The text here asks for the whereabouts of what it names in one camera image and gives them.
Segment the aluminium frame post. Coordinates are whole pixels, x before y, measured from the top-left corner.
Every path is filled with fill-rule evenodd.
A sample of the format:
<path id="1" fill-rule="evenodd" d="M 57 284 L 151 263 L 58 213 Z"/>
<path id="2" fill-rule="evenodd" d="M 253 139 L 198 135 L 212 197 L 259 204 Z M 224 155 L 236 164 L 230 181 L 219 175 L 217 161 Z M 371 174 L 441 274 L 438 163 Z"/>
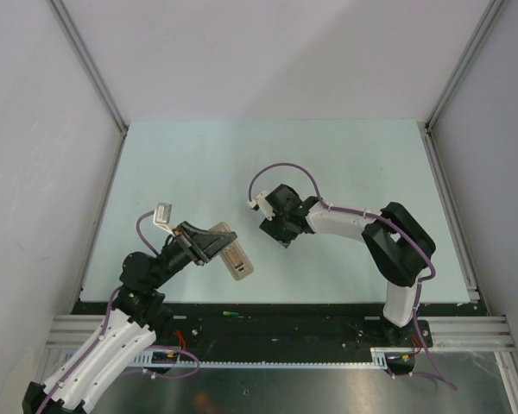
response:
<path id="1" fill-rule="evenodd" d="M 458 87 L 462 84 L 469 70 L 474 65 L 477 56 L 480 54 L 484 44 L 489 39 L 493 28 L 499 21 L 501 14 L 508 4 L 509 1 L 507 0 L 491 0 L 488 2 L 487 7 L 466 43 L 457 64 L 453 67 L 450 77 L 446 81 L 442 92 L 439 94 L 433 109 L 424 122 L 424 128 L 428 134 L 433 132 L 439 119 L 443 116 L 446 108 L 458 91 Z"/>
<path id="2" fill-rule="evenodd" d="M 69 45 L 73 49 L 74 54 L 89 79 L 93 90 L 96 92 L 99 100 L 103 104 L 109 118 L 114 123 L 120 135 L 125 137 L 128 131 L 128 124 L 124 121 L 123 116 L 111 95 L 111 91 L 98 69 L 88 46 L 85 44 L 85 41 L 77 28 L 77 24 L 73 20 L 65 2 L 61 0 L 47 0 L 47 5 L 52 11 L 54 18 L 59 24 Z"/>

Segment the right aluminium frame post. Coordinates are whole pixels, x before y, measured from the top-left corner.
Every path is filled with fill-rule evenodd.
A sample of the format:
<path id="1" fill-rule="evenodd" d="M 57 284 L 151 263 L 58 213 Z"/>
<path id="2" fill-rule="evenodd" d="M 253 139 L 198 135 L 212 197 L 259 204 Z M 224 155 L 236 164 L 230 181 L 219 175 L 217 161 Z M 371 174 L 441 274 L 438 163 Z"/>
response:
<path id="1" fill-rule="evenodd" d="M 446 81 L 442 92 L 439 94 L 433 109 L 424 122 L 424 128 L 428 134 L 433 132 L 439 119 L 443 116 L 446 108 L 458 91 L 458 87 L 462 84 L 469 70 L 474 65 L 477 56 L 480 54 L 484 44 L 489 39 L 493 28 L 499 21 L 501 14 L 508 4 L 509 1 L 507 0 L 491 0 L 488 2 L 487 7 L 466 43 L 457 64 L 453 67 L 450 77 Z"/>

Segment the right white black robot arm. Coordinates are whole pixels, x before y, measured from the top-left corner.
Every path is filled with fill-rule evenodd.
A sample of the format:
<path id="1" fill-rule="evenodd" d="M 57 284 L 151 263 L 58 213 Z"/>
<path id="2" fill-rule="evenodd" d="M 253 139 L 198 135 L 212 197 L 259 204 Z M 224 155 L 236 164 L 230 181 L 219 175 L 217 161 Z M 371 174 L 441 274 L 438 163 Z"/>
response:
<path id="1" fill-rule="evenodd" d="M 412 335 L 420 302 L 420 284 L 435 276 L 432 237 L 399 203 L 379 211 L 354 210 L 328 204 L 319 196 L 301 199 L 288 185 L 261 191 L 248 200 L 264 215 L 260 229 L 287 248 L 299 235 L 337 235 L 362 242 L 387 281 L 381 335 L 401 346 Z"/>

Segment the white remote control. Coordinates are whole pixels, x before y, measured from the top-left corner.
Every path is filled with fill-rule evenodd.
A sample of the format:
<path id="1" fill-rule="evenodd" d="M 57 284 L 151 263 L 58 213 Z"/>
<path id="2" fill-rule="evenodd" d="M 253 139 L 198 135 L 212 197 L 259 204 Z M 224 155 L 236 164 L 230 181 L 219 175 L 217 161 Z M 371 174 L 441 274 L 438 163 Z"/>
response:
<path id="1" fill-rule="evenodd" d="M 254 272 L 254 267 L 238 241 L 233 241 L 218 255 L 232 278 L 241 281 Z"/>

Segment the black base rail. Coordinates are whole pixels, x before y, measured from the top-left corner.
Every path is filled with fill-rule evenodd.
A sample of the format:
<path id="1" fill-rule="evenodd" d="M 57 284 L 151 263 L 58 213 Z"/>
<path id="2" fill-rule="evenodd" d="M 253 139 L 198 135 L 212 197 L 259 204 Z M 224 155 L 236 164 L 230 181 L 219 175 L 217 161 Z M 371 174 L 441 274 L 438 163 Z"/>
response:
<path id="1" fill-rule="evenodd" d="M 165 304 L 159 345 L 184 345 L 202 362 L 365 362 L 371 348 L 408 348 L 414 326 L 392 343 L 380 304 Z M 226 317 L 223 311 L 238 312 Z"/>

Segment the left aluminium frame post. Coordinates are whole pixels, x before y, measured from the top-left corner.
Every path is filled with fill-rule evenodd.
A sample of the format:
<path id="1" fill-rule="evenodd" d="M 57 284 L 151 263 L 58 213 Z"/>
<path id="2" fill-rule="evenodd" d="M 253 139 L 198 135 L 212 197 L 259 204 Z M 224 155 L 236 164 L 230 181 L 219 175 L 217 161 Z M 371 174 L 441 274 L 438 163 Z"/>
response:
<path id="1" fill-rule="evenodd" d="M 111 91 L 98 69 L 88 46 L 85 44 L 85 41 L 77 28 L 77 24 L 73 20 L 65 2 L 61 0 L 47 0 L 47 5 L 52 11 L 54 18 L 59 24 L 69 45 L 73 49 L 74 54 L 89 79 L 93 90 L 96 92 L 99 100 L 103 104 L 109 118 L 114 123 L 120 135 L 125 137 L 128 131 L 128 124 L 124 121 L 123 116 L 111 95 Z"/>

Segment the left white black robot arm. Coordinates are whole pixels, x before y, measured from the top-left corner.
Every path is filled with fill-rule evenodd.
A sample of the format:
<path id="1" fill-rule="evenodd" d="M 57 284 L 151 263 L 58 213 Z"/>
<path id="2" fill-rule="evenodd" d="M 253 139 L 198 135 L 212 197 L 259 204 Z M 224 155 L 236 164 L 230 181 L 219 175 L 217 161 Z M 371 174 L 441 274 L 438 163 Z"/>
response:
<path id="1" fill-rule="evenodd" d="M 203 266 L 235 240 L 233 231 L 203 230 L 183 222 L 157 255 L 128 254 L 121 285 L 111 294 L 104 319 L 73 357 L 43 383 L 32 382 L 22 400 L 25 413 L 89 413 L 100 397 L 146 348 L 174 333 L 160 287 L 186 266 Z"/>

